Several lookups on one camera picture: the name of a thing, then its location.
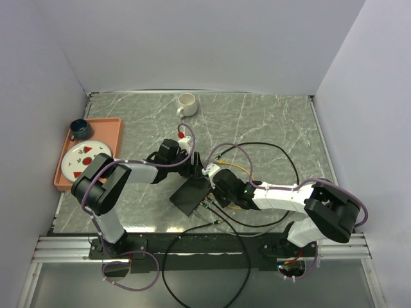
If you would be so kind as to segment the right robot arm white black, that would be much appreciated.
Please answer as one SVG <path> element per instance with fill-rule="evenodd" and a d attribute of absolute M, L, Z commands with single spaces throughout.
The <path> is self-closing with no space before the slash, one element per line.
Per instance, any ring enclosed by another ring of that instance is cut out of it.
<path fill-rule="evenodd" d="M 226 207 L 233 203 L 244 210 L 285 210 L 306 217 L 293 222 L 281 239 L 282 251 L 296 255 L 309 243 L 330 239 L 347 243 L 362 204 L 351 193 L 324 179 L 300 185 L 280 186 L 266 182 L 243 182 L 228 169 L 209 175 L 214 197 Z"/>

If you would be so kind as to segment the black network switch box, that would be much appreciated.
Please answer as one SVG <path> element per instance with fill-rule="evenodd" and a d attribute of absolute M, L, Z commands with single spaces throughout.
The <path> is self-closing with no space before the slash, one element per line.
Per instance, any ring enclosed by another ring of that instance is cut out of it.
<path fill-rule="evenodd" d="M 210 190 L 208 179 L 190 178 L 173 193 L 169 200 L 183 214 L 190 216 Z"/>

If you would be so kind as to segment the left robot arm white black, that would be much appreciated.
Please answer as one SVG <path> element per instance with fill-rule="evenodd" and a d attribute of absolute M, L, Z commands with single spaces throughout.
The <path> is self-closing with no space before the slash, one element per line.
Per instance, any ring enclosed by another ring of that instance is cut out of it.
<path fill-rule="evenodd" d="M 97 229 L 100 243 L 113 258 L 127 250 L 128 234 L 114 209 L 127 182 L 158 184 L 169 173 L 190 178 L 194 167 L 195 139 L 165 139 L 159 149 L 144 160 L 118 160 L 101 153 L 74 181 L 71 194 Z"/>

